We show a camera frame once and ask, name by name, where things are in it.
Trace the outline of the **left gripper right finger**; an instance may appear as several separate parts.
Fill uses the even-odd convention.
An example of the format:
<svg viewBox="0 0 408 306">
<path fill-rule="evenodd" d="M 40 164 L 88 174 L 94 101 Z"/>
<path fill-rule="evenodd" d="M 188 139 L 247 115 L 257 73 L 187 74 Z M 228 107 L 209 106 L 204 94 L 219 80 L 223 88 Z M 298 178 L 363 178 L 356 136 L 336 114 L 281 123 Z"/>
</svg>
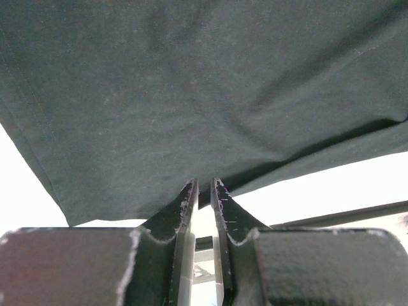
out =
<svg viewBox="0 0 408 306">
<path fill-rule="evenodd" d="M 211 184 L 219 305 L 406 305 L 407 252 L 377 228 L 270 228 Z"/>
</svg>

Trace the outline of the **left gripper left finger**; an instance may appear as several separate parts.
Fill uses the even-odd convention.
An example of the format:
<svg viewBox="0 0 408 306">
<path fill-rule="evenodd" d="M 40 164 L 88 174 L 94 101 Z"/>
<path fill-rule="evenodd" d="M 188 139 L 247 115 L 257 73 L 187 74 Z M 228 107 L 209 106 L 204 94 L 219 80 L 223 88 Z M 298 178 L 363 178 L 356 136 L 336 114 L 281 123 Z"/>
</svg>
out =
<svg viewBox="0 0 408 306">
<path fill-rule="evenodd" d="M 198 182 L 135 228 L 19 228 L 1 237 L 2 305 L 189 305 Z"/>
</svg>

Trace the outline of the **black t shirt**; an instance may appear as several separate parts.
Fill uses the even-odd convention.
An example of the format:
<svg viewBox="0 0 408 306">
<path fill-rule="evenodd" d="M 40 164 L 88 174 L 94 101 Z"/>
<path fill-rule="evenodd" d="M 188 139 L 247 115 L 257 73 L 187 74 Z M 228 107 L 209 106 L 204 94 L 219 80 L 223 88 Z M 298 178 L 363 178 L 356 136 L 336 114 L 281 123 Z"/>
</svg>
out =
<svg viewBox="0 0 408 306">
<path fill-rule="evenodd" d="M 407 150 L 406 1 L 2 1 L 1 125 L 68 224 Z"/>
</svg>

